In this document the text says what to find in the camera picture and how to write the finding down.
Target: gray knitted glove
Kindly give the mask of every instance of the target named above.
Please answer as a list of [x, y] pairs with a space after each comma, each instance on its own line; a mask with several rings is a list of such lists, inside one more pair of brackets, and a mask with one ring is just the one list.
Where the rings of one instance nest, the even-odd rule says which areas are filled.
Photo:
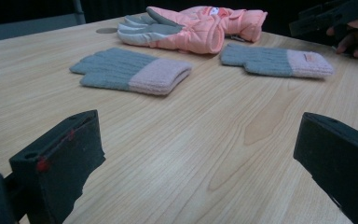
[[224, 65], [243, 66], [247, 72], [273, 77], [328, 77], [333, 67], [314, 52], [245, 47], [228, 44], [221, 53]]
[[90, 55], [69, 70], [85, 75], [83, 86], [166, 95], [191, 72], [187, 62], [112, 48]]

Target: knitted glove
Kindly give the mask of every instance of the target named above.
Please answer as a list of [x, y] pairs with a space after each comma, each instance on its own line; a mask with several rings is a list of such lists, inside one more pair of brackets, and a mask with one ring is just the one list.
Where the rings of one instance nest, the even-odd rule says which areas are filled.
[[69, 70], [85, 75], [80, 80], [83, 86], [167, 95], [191, 68], [187, 62], [112, 48], [82, 59]]
[[117, 35], [124, 43], [161, 49], [181, 49], [199, 54], [218, 53], [224, 32], [220, 18], [192, 19], [187, 15], [158, 7], [146, 9], [151, 19], [126, 17]]
[[328, 77], [333, 67], [314, 52], [291, 49], [245, 47], [228, 44], [220, 61], [224, 65], [243, 66], [247, 72], [274, 77]]
[[232, 10], [226, 7], [191, 7], [180, 11], [192, 18], [217, 15], [226, 35], [239, 35], [247, 41], [256, 42], [261, 36], [261, 26], [266, 19], [267, 12], [262, 10]]

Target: light wood grain surface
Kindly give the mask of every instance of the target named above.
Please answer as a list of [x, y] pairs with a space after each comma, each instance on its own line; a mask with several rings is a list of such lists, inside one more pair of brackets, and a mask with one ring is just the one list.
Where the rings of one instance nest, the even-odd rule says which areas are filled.
[[[358, 60], [263, 33], [255, 46], [319, 52], [336, 74], [260, 77], [221, 65], [218, 55], [138, 48], [96, 33], [119, 21], [0, 41], [1, 174], [60, 121], [97, 109], [106, 161], [65, 223], [350, 223], [293, 151], [306, 111], [358, 130]], [[81, 87], [68, 68], [112, 47], [194, 69], [166, 97]]]

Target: dark background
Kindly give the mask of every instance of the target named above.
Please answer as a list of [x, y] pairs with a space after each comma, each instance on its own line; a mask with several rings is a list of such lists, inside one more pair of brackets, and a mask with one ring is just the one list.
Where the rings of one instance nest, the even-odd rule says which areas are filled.
[[[323, 0], [80, 0], [86, 22], [108, 20], [145, 12], [147, 6], [180, 11], [195, 6], [229, 7], [232, 9], [261, 9], [268, 15], [263, 31], [290, 36], [289, 23], [297, 20], [297, 13], [324, 3]], [[74, 13], [72, 0], [0, 0], [0, 24], [27, 21]], [[296, 38], [331, 45], [334, 37], [325, 30]]]

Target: pink ski glove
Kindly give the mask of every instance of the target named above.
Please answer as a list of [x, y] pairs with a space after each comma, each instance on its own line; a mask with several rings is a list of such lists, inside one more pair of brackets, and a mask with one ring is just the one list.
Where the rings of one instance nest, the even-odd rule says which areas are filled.
[[194, 19], [158, 7], [146, 9], [152, 20], [126, 17], [117, 35], [124, 43], [150, 48], [181, 49], [199, 54], [220, 52], [225, 33], [217, 16]]
[[226, 35], [239, 35], [251, 42], [260, 39], [261, 26], [267, 16], [267, 12], [262, 10], [232, 10], [226, 7], [191, 7], [180, 13], [198, 19], [217, 15], [221, 18], [219, 25]]

